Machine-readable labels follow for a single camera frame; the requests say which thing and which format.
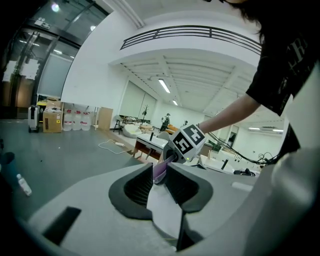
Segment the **glass door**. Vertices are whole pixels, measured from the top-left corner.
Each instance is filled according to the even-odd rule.
[[[2,79],[2,118],[28,118],[40,68],[54,39],[36,30],[23,29],[14,40]]]

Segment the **dark hair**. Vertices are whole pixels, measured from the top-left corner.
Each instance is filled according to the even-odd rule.
[[[311,19],[316,17],[313,12],[317,10],[312,8],[311,4],[295,3],[291,0],[247,0],[229,4],[240,11],[244,20],[260,26],[258,33],[261,43],[268,35],[277,39],[284,34],[310,28],[311,24],[314,25]]]

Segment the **cardboard box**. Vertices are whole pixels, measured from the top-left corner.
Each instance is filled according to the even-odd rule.
[[[47,100],[46,101],[46,107],[45,109],[53,109],[53,108],[57,108],[57,109],[61,109],[61,101],[60,100]]]
[[[62,132],[62,112],[43,112],[43,132],[61,133]]]

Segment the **black railing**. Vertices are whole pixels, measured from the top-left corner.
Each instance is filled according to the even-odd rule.
[[[142,42],[169,37],[212,38],[246,48],[258,55],[261,52],[261,44],[251,38],[222,28],[200,25],[167,26],[140,33],[124,40],[120,50]]]

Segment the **white desk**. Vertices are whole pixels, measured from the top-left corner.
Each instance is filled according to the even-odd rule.
[[[137,135],[133,156],[135,156],[138,151],[141,151],[142,153],[147,154],[145,159],[149,156],[157,160],[160,159],[161,153],[168,141],[163,138],[157,138],[155,135],[153,135],[152,141],[150,141],[150,136],[151,135],[147,133]]]

